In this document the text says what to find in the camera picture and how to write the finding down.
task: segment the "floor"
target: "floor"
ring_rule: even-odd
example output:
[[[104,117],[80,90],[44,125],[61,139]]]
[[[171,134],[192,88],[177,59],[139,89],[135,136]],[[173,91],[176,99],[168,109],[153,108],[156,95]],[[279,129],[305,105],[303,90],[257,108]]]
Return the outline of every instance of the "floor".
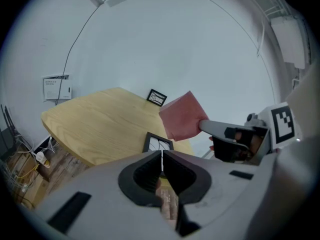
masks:
[[[55,153],[47,150],[45,157],[50,161],[50,168],[44,166],[38,168],[39,173],[49,182],[44,198],[90,168],[60,145],[55,148]],[[168,181],[164,182],[155,194],[163,200],[161,213],[164,219],[174,228],[178,216],[178,197]]]

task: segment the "white electrical box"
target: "white electrical box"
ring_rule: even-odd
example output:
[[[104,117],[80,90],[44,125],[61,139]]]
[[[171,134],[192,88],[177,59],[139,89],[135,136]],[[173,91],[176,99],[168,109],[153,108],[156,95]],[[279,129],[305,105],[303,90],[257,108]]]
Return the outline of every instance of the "white electrical box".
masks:
[[[271,19],[271,27],[279,42],[284,62],[293,63],[297,69],[304,70],[306,67],[306,56],[308,49],[304,45],[303,35],[299,28],[298,19],[293,17],[277,17]]]
[[[43,94],[46,100],[58,99],[61,79],[45,78],[43,79]],[[61,100],[72,99],[72,81],[63,79],[60,89]]]

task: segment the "finger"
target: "finger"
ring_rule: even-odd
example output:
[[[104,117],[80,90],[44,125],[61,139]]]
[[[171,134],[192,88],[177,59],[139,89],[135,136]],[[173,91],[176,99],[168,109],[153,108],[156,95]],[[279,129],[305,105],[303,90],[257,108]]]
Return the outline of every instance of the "finger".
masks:
[[[161,180],[158,179],[158,181],[156,182],[156,185],[155,185],[155,189],[157,190],[160,187],[161,187]]]
[[[237,141],[240,141],[241,136],[242,136],[242,132],[238,131],[238,132],[235,133],[234,138],[235,138]]]

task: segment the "black slot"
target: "black slot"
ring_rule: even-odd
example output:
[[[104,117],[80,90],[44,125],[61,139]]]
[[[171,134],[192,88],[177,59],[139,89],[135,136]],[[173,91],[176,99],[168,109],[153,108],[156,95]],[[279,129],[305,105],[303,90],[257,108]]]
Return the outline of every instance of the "black slot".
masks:
[[[48,224],[65,234],[90,198],[90,194],[82,192],[75,193],[48,221]]]
[[[246,179],[246,180],[251,180],[254,176],[251,173],[242,172],[242,171],[238,171],[238,170],[233,170],[229,174],[236,176],[236,177],[239,177],[239,178],[242,178],[242,179]]]
[[[118,177],[121,191],[138,206],[161,207],[156,186],[161,173],[161,151],[125,167]]]
[[[214,155],[216,158],[224,161],[234,163],[237,160],[239,152],[248,150],[246,147],[239,145],[236,142],[226,142],[215,136],[212,136]]]
[[[201,228],[189,220],[184,205],[201,201],[211,186],[211,176],[205,169],[168,150],[163,151],[163,172],[179,198],[175,230],[184,237]]]

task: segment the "black cable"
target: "black cable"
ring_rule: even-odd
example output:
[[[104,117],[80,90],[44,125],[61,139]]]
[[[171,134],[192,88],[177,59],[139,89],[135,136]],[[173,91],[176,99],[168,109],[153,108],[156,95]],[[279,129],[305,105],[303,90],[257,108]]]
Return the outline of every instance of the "black cable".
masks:
[[[9,111],[7,109],[7,106],[4,106],[4,112],[6,114],[6,117],[8,118],[9,123],[12,125],[13,130],[16,130],[16,127],[14,125],[14,122],[12,122],[11,116],[9,114]]]
[[[82,29],[81,29],[80,33],[79,33],[79,34],[78,34],[78,36],[76,37],[75,41],[73,42],[73,44],[72,44],[72,46],[71,46],[71,48],[70,48],[70,50],[69,50],[69,52],[68,52],[68,55],[67,55],[67,57],[66,57],[66,61],[65,61],[65,64],[64,64],[64,69],[63,69],[63,73],[62,73],[62,77],[61,77],[60,86],[59,86],[58,98],[55,100],[55,105],[57,105],[57,104],[58,104],[59,99],[60,99],[61,85],[62,85],[62,80],[63,80],[64,75],[65,75],[65,71],[66,71],[66,66],[67,66],[67,62],[68,62],[68,58],[69,58],[69,54],[70,54],[70,52],[71,52],[72,48],[74,47],[74,45],[75,45],[76,41],[78,40],[78,38],[79,38],[80,34],[82,33],[82,30],[84,30],[84,28],[85,28],[85,26],[87,25],[88,21],[90,20],[90,18],[92,17],[92,15],[94,15],[94,13],[96,12],[96,10],[98,10],[98,9],[100,8],[100,6],[101,6],[101,5],[99,5],[99,7],[97,7],[97,8],[93,11],[93,13],[90,15],[90,17],[89,17],[89,18],[87,19],[87,21],[84,23],[84,25],[83,25],[83,27],[82,27]]]
[[[170,150],[170,147],[169,147],[169,149],[167,149],[167,148],[165,148],[161,143],[160,143],[160,145],[161,145],[161,147],[164,148],[164,150]]]
[[[1,131],[1,128],[0,128],[0,134],[1,134],[1,139],[2,139],[2,141],[4,143],[4,145],[5,145],[6,151],[9,151],[9,148],[7,146],[7,143],[5,141],[5,137],[4,137],[4,135],[3,135],[2,131]]]
[[[24,200],[28,201],[28,202],[30,203],[30,205],[32,206],[32,208],[33,208],[33,209],[35,208],[34,204],[33,204],[30,200],[26,199],[25,197],[23,197],[23,196],[19,195],[19,194],[18,194],[18,193],[16,193],[16,192],[13,192],[13,193],[14,193],[15,195],[17,195],[18,197],[20,197],[20,198],[22,198],[22,199],[24,199]]]
[[[295,87],[296,87],[296,82],[297,82],[297,81],[294,81],[294,83],[293,83],[293,87],[292,87],[292,90],[294,90],[294,89],[295,89]]]
[[[155,147],[154,145],[152,145],[151,143],[149,143],[149,145],[151,145],[151,146],[154,148],[153,151],[156,151],[156,150],[157,150],[156,147]]]
[[[6,115],[5,115],[4,108],[2,107],[2,104],[1,104],[1,110],[2,110],[2,114],[3,114],[3,118],[4,118],[4,120],[5,120],[6,127],[9,129],[10,134],[11,134],[11,137],[12,137],[12,139],[13,139],[13,143],[16,143],[15,135],[14,135],[14,133],[12,132],[12,130],[11,130],[9,124],[8,124],[8,120],[7,120],[7,117],[6,117]]]

